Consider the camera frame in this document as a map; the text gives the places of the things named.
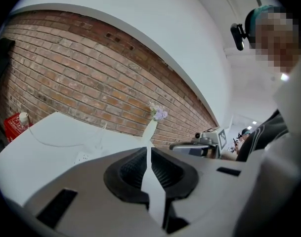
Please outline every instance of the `power outlet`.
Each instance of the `power outlet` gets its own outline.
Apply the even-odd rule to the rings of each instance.
[[[85,162],[87,160],[91,160],[91,156],[86,154],[86,153],[79,152],[78,155],[77,155],[77,158],[74,161],[74,165]]]

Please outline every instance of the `white vase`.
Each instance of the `white vase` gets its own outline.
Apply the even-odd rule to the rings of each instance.
[[[151,137],[154,135],[155,130],[157,128],[157,121],[151,120],[149,124],[147,125],[143,135],[142,135],[142,141],[150,141]]]

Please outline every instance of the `white table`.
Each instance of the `white table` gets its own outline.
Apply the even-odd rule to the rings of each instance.
[[[53,113],[31,127],[42,142],[54,145],[75,145],[99,140],[102,128],[61,113]],[[41,187],[74,166],[79,152],[92,159],[147,145],[141,137],[110,130],[103,132],[102,150],[88,152],[84,146],[51,147],[38,142],[26,130],[0,153],[0,190],[3,195],[20,206]]]

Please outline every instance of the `hat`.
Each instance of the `hat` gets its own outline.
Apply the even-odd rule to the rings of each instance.
[[[246,135],[246,134],[249,134],[249,133],[250,133],[250,131],[249,131],[248,128],[245,128],[244,130],[241,131],[242,135]]]

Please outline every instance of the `white bottle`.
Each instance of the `white bottle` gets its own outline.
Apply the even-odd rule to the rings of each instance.
[[[29,127],[28,113],[20,113],[18,118],[20,119],[22,129],[27,130]]]

